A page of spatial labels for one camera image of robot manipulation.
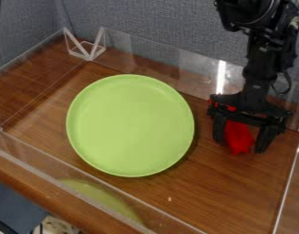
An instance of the white plastic holder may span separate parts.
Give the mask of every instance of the white plastic holder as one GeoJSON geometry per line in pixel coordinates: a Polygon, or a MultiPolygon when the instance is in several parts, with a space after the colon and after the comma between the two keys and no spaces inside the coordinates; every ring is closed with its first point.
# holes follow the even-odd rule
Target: white plastic holder
{"type": "Polygon", "coordinates": [[[82,41],[79,43],[71,31],[65,28],[65,39],[67,51],[71,56],[75,56],[86,61],[94,61],[107,50],[106,45],[106,30],[101,27],[94,43],[82,41]]]}

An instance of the red object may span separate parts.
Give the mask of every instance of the red object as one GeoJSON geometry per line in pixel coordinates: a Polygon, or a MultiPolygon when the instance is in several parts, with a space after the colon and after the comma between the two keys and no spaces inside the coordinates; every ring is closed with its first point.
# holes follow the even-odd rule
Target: red object
{"type": "Polygon", "coordinates": [[[250,148],[254,145],[254,138],[249,126],[245,123],[228,121],[224,137],[234,155],[250,153],[250,148]]]}

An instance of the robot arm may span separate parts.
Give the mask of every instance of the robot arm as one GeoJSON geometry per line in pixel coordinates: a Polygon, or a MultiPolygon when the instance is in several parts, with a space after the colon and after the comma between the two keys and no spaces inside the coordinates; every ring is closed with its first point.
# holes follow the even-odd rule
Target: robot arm
{"type": "Polygon", "coordinates": [[[214,119],[214,139],[221,142],[228,121],[261,127],[256,153],[262,153],[277,135],[285,133],[292,115],[269,103],[266,96],[284,73],[292,88],[288,69],[297,58],[299,32],[299,1],[293,0],[217,0],[224,27],[244,31],[249,40],[249,65],[244,69],[246,84],[233,95],[212,95],[208,114],[214,119]]]}

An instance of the wooden table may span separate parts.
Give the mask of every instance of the wooden table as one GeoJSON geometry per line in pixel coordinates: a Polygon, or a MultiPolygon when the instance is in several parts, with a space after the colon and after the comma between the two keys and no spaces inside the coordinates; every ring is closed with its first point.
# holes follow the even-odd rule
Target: wooden table
{"type": "MultiPolygon", "coordinates": [[[[78,63],[77,58],[65,56],[65,42],[57,40],[0,75],[0,122],[4,131],[205,232],[270,233],[299,133],[288,131],[281,135],[266,154],[233,156],[228,147],[212,139],[208,102],[183,94],[197,125],[193,149],[185,159],[166,172],[150,177],[107,175],[77,155],[66,137],[65,118],[70,103],[83,88],[121,73],[97,63],[83,63],[50,86],[69,65],[78,63]]],[[[150,65],[157,66],[157,70],[166,66],[150,65]]],[[[110,215],[2,158],[0,180],[87,233],[135,233],[110,215]]]]}

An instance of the gray backdrop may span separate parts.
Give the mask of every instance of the gray backdrop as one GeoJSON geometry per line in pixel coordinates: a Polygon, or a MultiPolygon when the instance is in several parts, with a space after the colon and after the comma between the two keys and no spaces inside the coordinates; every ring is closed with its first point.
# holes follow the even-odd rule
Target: gray backdrop
{"type": "MultiPolygon", "coordinates": [[[[226,32],[213,0],[3,0],[0,66],[62,26],[93,39],[101,26],[246,64],[248,37],[226,32]]],[[[293,78],[299,80],[299,59],[293,78]]]]}

